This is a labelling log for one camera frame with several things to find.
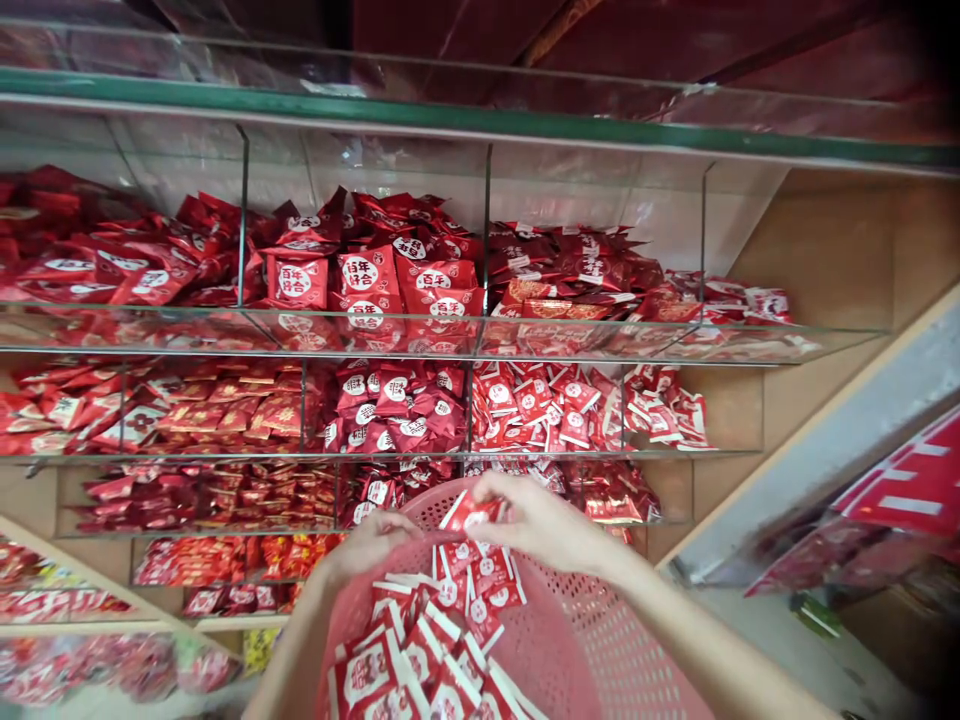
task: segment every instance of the red wrapper pile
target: red wrapper pile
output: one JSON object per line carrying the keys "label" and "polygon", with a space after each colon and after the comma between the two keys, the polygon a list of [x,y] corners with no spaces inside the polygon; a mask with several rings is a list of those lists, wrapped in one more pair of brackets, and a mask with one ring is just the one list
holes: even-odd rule
{"label": "red wrapper pile", "polygon": [[465,475],[473,477],[486,470],[529,475],[606,526],[657,522],[662,517],[660,498],[647,485],[640,468],[626,460],[473,461],[467,463]]}
{"label": "red wrapper pile", "polygon": [[249,586],[306,579],[340,542],[339,535],[252,535],[154,540],[134,573],[135,585]]}
{"label": "red wrapper pile", "polygon": [[347,487],[346,502],[340,513],[340,527],[360,524],[377,508],[402,507],[438,483],[454,476],[456,464],[447,459],[411,459],[401,463],[367,463]]}
{"label": "red wrapper pile", "polygon": [[[441,523],[462,532],[496,520],[499,502],[464,493]],[[373,612],[328,671],[331,716],[544,718],[489,657],[502,613],[526,604],[506,548],[472,541],[433,548],[431,575],[387,573],[373,583]]]}
{"label": "red wrapper pile", "polygon": [[42,563],[33,550],[0,538],[0,590],[30,583],[40,574]]}
{"label": "red wrapper pile", "polygon": [[[703,284],[703,301],[701,297]],[[699,324],[685,329],[631,327],[629,323]],[[779,288],[750,287],[730,278],[700,272],[667,272],[650,288],[627,318],[607,350],[618,355],[715,361],[782,361],[814,352],[820,346],[796,333],[763,328],[796,327],[787,294]]]}
{"label": "red wrapper pile", "polygon": [[[432,195],[350,196],[352,212],[338,188],[315,216],[286,203],[265,220],[277,231],[262,234],[253,252],[264,258],[267,277],[267,297],[254,306],[350,313],[338,321],[348,350],[456,354],[470,347],[477,328],[457,318],[484,312],[480,238]],[[390,317],[404,314],[431,318]]]}
{"label": "red wrapper pile", "polygon": [[103,590],[26,590],[0,594],[0,622],[11,625],[86,622],[122,615],[132,608]]}
{"label": "red wrapper pile", "polygon": [[505,475],[529,475],[550,492],[557,495],[566,495],[569,486],[564,466],[564,463],[548,458],[536,458],[534,460],[494,458],[467,462],[463,474],[466,477],[476,477],[487,470],[495,470]]}
{"label": "red wrapper pile", "polygon": [[673,365],[637,365],[627,372],[624,425],[677,450],[715,450],[707,442],[706,401],[680,387],[678,372]]}
{"label": "red wrapper pile", "polygon": [[[783,290],[704,278],[699,271],[664,271],[636,252],[641,243],[628,241],[627,230],[492,223],[492,316],[564,322],[494,324],[485,333],[484,352],[558,356],[603,349],[652,357],[669,345],[670,357],[762,361],[820,349],[796,333],[762,330],[794,326]],[[625,322],[611,338],[596,320]],[[689,333],[634,323],[708,327]]]}
{"label": "red wrapper pile", "polygon": [[0,641],[0,694],[27,707],[55,705],[77,688],[107,685],[136,703],[163,700],[177,689],[207,693],[238,670],[227,655],[169,633],[61,635]]}
{"label": "red wrapper pile", "polygon": [[614,381],[596,368],[489,362],[473,374],[472,450],[489,453],[620,452],[627,433],[678,450],[713,449],[705,402],[680,388],[677,368],[638,365]]}
{"label": "red wrapper pile", "polygon": [[331,391],[299,361],[83,358],[13,374],[0,393],[0,454],[296,453]]}
{"label": "red wrapper pile", "polygon": [[456,452],[466,434],[459,363],[352,360],[336,371],[340,396],[324,450],[342,455]]}
{"label": "red wrapper pile", "polygon": [[618,383],[599,370],[559,363],[479,363],[473,373],[478,452],[619,451]]}
{"label": "red wrapper pile", "polygon": [[343,466],[227,463],[130,466],[84,483],[93,504],[71,508],[77,531],[319,529],[333,525]]}
{"label": "red wrapper pile", "polygon": [[627,462],[587,460],[566,468],[571,487],[580,489],[587,517],[602,525],[633,525],[662,518],[660,499],[640,468]]}

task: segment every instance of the display bin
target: display bin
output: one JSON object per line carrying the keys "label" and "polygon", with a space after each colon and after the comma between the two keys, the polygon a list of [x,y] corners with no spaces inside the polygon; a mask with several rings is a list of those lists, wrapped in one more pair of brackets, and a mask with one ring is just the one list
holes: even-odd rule
{"label": "display bin", "polygon": [[[170,367],[286,358],[299,365],[301,401],[317,368],[356,358],[455,362],[468,376],[491,361],[576,363],[615,379],[637,364],[674,365],[679,385],[704,397],[714,449],[651,443],[621,418],[623,450],[550,456],[639,464],[661,517],[626,529],[637,551],[661,567],[861,368],[881,361],[893,338],[918,332],[916,322],[932,323],[918,318],[960,277],[951,224],[955,151],[877,142],[867,132],[868,125],[910,126],[912,110],[898,103],[64,24],[0,20],[0,30],[9,41],[0,59],[0,173],[56,165],[168,215],[186,195],[208,193],[240,208],[243,239],[255,213],[288,200],[302,214],[316,213],[339,186],[377,196],[432,194],[448,198],[444,208],[484,250],[475,263],[483,311],[456,318],[454,339],[443,332],[448,326],[415,313],[382,320],[424,337],[407,332],[371,343],[363,318],[334,308],[264,309],[245,298],[229,307],[52,303],[3,294],[0,391],[14,389],[12,372],[85,356],[107,358],[127,380],[144,357]],[[486,99],[463,94],[480,86],[499,90]],[[651,107],[664,111],[641,112]],[[691,109],[717,118],[717,126],[671,124]],[[783,115],[797,122],[764,124]],[[809,132],[819,126],[806,120],[820,116],[844,122],[831,124],[839,130],[829,135]],[[627,238],[644,243],[636,252],[665,269],[698,273],[692,301],[708,299],[712,276],[781,288],[796,324],[717,325],[702,305],[676,323],[494,316],[490,228],[499,221],[630,226]],[[246,247],[237,246],[241,268]],[[242,273],[233,284],[241,282]],[[467,382],[468,408],[472,392]],[[136,408],[126,402],[119,448],[130,445],[128,425],[135,424]],[[458,468],[530,459],[479,452],[471,420],[459,447],[442,455]],[[135,444],[96,454],[7,453],[0,457],[0,532],[58,562],[72,560],[92,587],[136,604],[145,614],[129,619],[131,626],[174,628],[235,652],[237,630],[276,627],[285,616],[185,618],[183,588],[133,585],[146,544],[185,535],[340,532],[347,529],[339,520],[342,484],[329,523],[296,527],[91,534],[78,529],[73,508],[90,503],[83,483],[120,464],[196,469],[282,460],[353,472],[423,455],[328,453],[317,445],[320,430],[302,413],[300,432],[281,452],[155,452]],[[568,499],[582,505],[582,490],[569,488]],[[94,632],[93,625],[71,618],[56,627]]]}

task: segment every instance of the red packaging bag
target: red packaging bag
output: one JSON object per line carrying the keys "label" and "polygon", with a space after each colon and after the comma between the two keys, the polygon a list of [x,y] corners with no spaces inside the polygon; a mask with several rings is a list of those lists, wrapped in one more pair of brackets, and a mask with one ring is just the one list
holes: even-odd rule
{"label": "red packaging bag", "polygon": [[327,307],[326,258],[300,259],[280,252],[267,257],[267,294],[272,300],[296,308]]}
{"label": "red packaging bag", "polygon": [[480,693],[453,657],[447,655],[430,697],[430,717],[469,718],[479,707]]}
{"label": "red packaging bag", "polygon": [[391,250],[374,249],[358,253],[344,253],[337,258],[340,265],[343,292],[400,295],[397,271]]}
{"label": "red packaging bag", "polygon": [[477,502],[470,490],[464,490],[440,521],[439,529],[464,532],[467,528],[487,522],[497,522],[505,509],[503,500]]}

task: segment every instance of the white circular logo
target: white circular logo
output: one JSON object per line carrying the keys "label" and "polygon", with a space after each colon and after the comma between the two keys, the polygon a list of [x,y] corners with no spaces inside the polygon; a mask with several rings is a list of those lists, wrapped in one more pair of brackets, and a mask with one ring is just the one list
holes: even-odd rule
{"label": "white circular logo", "polygon": [[487,600],[490,601],[490,604],[494,607],[503,607],[507,604],[507,600],[510,599],[510,591],[503,587],[497,590],[493,595],[490,595]]}
{"label": "white circular logo", "polygon": [[427,257],[427,249],[415,238],[397,238],[393,241],[393,246],[397,252],[411,260],[423,260]]}
{"label": "white circular logo", "polygon": [[337,439],[337,421],[334,420],[332,423],[327,425],[326,430],[323,432],[324,439],[327,445],[333,445],[334,441]]}
{"label": "white circular logo", "polygon": [[89,285],[71,285],[70,292],[74,295],[87,295],[97,290],[112,290],[116,285],[102,285],[100,283],[91,283]]}
{"label": "white circular logo", "polygon": [[379,278],[377,266],[366,258],[350,257],[343,263],[343,281],[354,290],[369,290]]}
{"label": "white circular logo", "polygon": [[355,328],[376,330],[383,324],[383,318],[378,317],[383,315],[383,310],[369,300],[357,300],[347,312],[352,315],[350,324]]}
{"label": "white circular logo", "polygon": [[387,484],[383,480],[374,480],[367,486],[367,500],[383,505],[387,499]]}
{"label": "white circular logo", "polygon": [[429,290],[435,287],[450,287],[450,278],[439,270],[424,270],[417,275],[417,287],[421,290]]}
{"label": "white circular logo", "polygon": [[477,598],[470,605],[470,619],[477,625],[487,619],[487,606],[482,598]]}
{"label": "white circular logo", "polygon": [[313,323],[310,321],[310,319],[300,317],[299,315],[281,313],[277,320],[280,323],[280,327],[282,327],[284,330],[289,330],[290,332],[306,333],[313,330]]}
{"label": "white circular logo", "polygon": [[320,218],[316,215],[287,218],[287,228],[291,232],[306,232],[315,227],[320,227]]}
{"label": "white circular logo", "polygon": [[47,260],[44,265],[52,270],[64,272],[90,272],[95,267],[92,262],[86,260],[68,260],[65,258]]}
{"label": "white circular logo", "polygon": [[437,599],[444,607],[452,607],[457,601],[457,584],[450,578],[444,578],[440,581],[440,592]]}
{"label": "white circular logo", "polygon": [[146,295],[153,288],[166,285],[168,280],[170,280],[170,273],[166,270],[147,270],[133,292],[136,295]]}
{"label": "white circular logo", "polygon": [[510,399],[510,390],[503,383],[497,383],[490,388],[490,399],[495,403],[507,402]]}
{"label": "white circular logo", "polygon": [[121,268],[122,270],[129,270],[130,272],[135,270],[143,270],[143,268],[150,266],[150,263],[146,260],[130,260],[128,258],[117,257],[116,255],[112,255],[105,250],[98,250],[97,253],[104,260],[109,260],[118,268]]}
{"label": "white circular logo", "polygon": [[359,525],[363,522],[363,519],[377,509],[377,506],[371,502],[362,502],[357,505],[356,509],[353,511],[353,523],[354,525]]}
{"label": "white circular logo", "polygon": [[303,268],[295,265],[280,266],[280,292],[287,297],[300,297],[309,291],[313,282]]}
{"label": "white circular logo", "polygon": [[393,444],[393,438],[390,437],[390,433],[384,430],[380,433],[380,437],[377,438],[377,450],[386,452],[387,450],[393,450],[396,445]]}
{"label": "white circular logo", "polygon": [[363,380],[363,375],[360,373],[351,375],[347,378],[346,382],[343,383],[343,391],[347,393],[347,395],[353,395],[354,397],[363,395],[366,387],[367,385]]}
{"label": "white circular logo", "polygon": [[438,317],[464,315],[466,312],[467,309],[463,306],[463,303],[453,298],[440,298],[430,306],[430,314]]}
{"label": "white circular logo", "polygon": [[358,427],[347,438],[347,443],[350,447],[360,447],[363,445],[363,441],[367,439],[367,426],[363,425]]}
{"label": "white circular logo", "polygon": [[383,389],[383,391],[387,394],[387,397],[394,402],[400,402],[401,400],[405,400],[407,397],[407,384],[407,378],[395,377],[387,383],[387,386]]}
{"label": "white circular logo", "polygon": [[427,421],[423,418],[400,423],[400,432],[407,437],[423,437],[427,432]]}
{"label": "white circular logo", "polygon": [[556,405],[549,405],[547,407],[547,422],[551,425],[557,425],[563,420],[563,412]]}
{"label": "white circular logo", "polygon": [[366,405],[361,405],[360,409],[357,410],[357,425],[366,425],[368,422],[373,420],[377,416],[377,407],[367,403]]}

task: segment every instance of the glass shelf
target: glass shelf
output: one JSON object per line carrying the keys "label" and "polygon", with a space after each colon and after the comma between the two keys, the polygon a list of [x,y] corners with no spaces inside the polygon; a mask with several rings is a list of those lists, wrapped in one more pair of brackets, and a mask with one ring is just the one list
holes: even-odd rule
{"label": "glass shelf", "polygon": [[[329,125],[365,123],[584,144],[904,166],[956,163],[949,116],[924,105],[63,23],[5,20],[0,27],[9,43],[0,92],[24,98],[187,107]],[[898,145],[890,138],[920,139]]]}
{"label": "glass shelf", "polygon": [[[708,276],[736,269],[790,169],[721,156],[12,106],[0,112],[0,147],[0,171],[56,164],[134,191],[167,214],[198,191],[262,213],[287,200],[314,212],[340,184],[377,195],[443,193],[450,198],[444,207],[485,242],[487,220],[628,225],[630,242],[648,243],[639,246],[644,256],[665,269]],[[877,177],[884,189],[902,181]],[[877,285],[892,288],[892,249],[883,246],[879,254]],[[683,324],[490,317],[494,255],[485,252],[477,267],[486,316],[459,316],[455,326],[380,314],[378,327],[403,329],[387,333],[358,327],[369,319],[349,313],[7,302],[0,304],[0,351],[793,365],[882,336],[892,325],[886,310],[847,322],[838,311],[853,305],[851,298],[821,307],[804,302],[805,289],[790,287],[798,326],[717,326],[702,309]],[[697,299],[703,297],[701,282]],[[414,337],[418,330],[424,337]]]}
{"label": "glass shelf", "polygon": [[[583,456],[570,458],[572,464],[565,469],[565,497],[574,506],[579,509],[584,507],[584,486],[579,480],[571,481],[569,477],[576,475],[567,474],[567,470],[573,472],[574,465],[578,462],[589,462],[591,458]],[[650,489],[656,494],[660,501],[660,515],[656,519],[647,522],[624,522],[622,527],[652,527],[662,525],[686,525],[692,522],[694,510],[694,485],[693,485],[693,462],[687,459],[668,459],[658,460],[656,462],[635,463],[642,470],[643,478]],[[454,477],[460,477],[463,470],[454,473]],[[167,530],[138,530],[138,531],[113,531],[99,530],[96,532],[85,532],[80,529],[80,515],[77,508],[90,507],[92,501],[85,493],[83,487],[88,481],[98,477],[99,473],[94,468],[61,468],[56,473],[57,483],[57,514],[54,535],[58,539],[77,539],[77,538],[110,538],[116,540],[129,540],[131,545],[131,578],[137,566],[143,558],[150,540],[162,538],[177,537],[252,537],[252,536],[276,536],[276,535],[332,535],[349,532],[350,528],[345,527],[341,522],[341,509],[350,502],[351,498],[357,497],[357,491],[360,487],[349,478],[342,478],[337,481],[335,500],[333,503],[333,516],[329,523],[324,526],[263,526],[254,521],[244,524],[228,525],[219,528],[201,527],[199,525],[185,525],[177,529]],[[198,481],[198,486],[202,487],[204,480]],[[259,575],[251,575],[243,583],[259,583]]]}
{"label": "glass shelf", "polygon": [[[201,368],[204,361],[200,358],[169,358],[161,365],[151,365],[150,381],[163,383],[166,392],[176,393],[186,384],[181,380],[189,373]],[[115,418],[109,423],[98,420],[102,425],[97,429],[95,438],[79,440],[74,434],[49,431],[44,433],[24,434],[7,433],[3,437],[6,442],[15,443],[18,438],[26,438],[34,454],[8,454],[0,456],[0,464],[19,466],[72,466],[89,465],[102,466],[105,464],[141,464],[155,463],[195,463],[205,464],[212,462],[254,462],[277,460],[292,462],[338,462],[357,463],[372,461],[399,461],[412,458],[437,459],[444,458],[455,461],[482,460],[494,457],[524,458],[530,457],[529,452],[514,452],[512,450],[481,451],[479,442],[475,442],[474,428],[471,422],[469,408],[473,405],[475,391],[473,381],[473,365],[464,362],[464,390],[463,408],[466,415],[466,427],[460,437],[459,448],[454,447],[448,452],[417,452],[414,448],[410,452],[331,452],[324,449],[324,427],[321,423],[320,412],[332,402],[330,393],[333,388],[320,385],[321,390],[310,391],[315,384],[321,383],[321,378],[331,377],[338,367],[337,364],[324,360],[303,360],[299,363],[299,390],[285,393],[292,398],[291,407],[298,406],[299,431],[296,434],[288,433],[289,437],[270,438],[266,441],[246,440],[243,445],[227,445],[224,435],[206,434],[203,438],[193,437],[190,433],[169,432],[162,437],[157,434],[164,419],[171,413],[171,409],[154,408],[143,400],[136,391],[144,388],[144,367],[136,362],[136,358],[122,358],[119,362],[98,366],[105,377],[115,387],[114,393],[118,396],[114,408]],[[624,449],[611,451],[557,452],[537,453],[538,457],[558,460],[575,458],[629,458],[629,459],[679,459],[684,457],[727,457],[747,453],[760,452],[763,449],[763,370],[751,367],[711,368],[709,366],[681,368],[678,381],[679,386],[691,393],[700,393],[706,403],[705,425],[706,437],[712,449],[701,451],[678,450],[663,443],[649,442],[646,435],[633,433],[627,428],[627,418],[622,411],[616,411],[609,420],[613,429],[610,437],[619,436]],[[614,385],[622,382],[617,379]],[[310,407],[317,409],[313,414],[306,412],[307,397],[322,397],[320,406]],[[620,388],[621,397],[625,397],[624,389]],[[171,400],[170,408],[176,405]],[[103,415],[109,415],[104,406]],[[27,445],[18,445],[17,448],[26,449]],[[74,454],[64,454],[67,448]]]}
{"label": "glass shelf", "polygon": [[0,626],[149,620],[136,608],[88,609],[91,604],[118,603],[109,593],[94,588],[27,590],[0,594]]}
{"label": "glass shelf", "polygon": [[[438,329],[423,315],[377,317],[407,333]],[[7,303],[0,305],[0,352],[772,366],[809,362],[886,334],[702,321],[458,317],[455,335],[411,338],[378,336],[351,321],[356,321],[351,313],[301,310]]]}

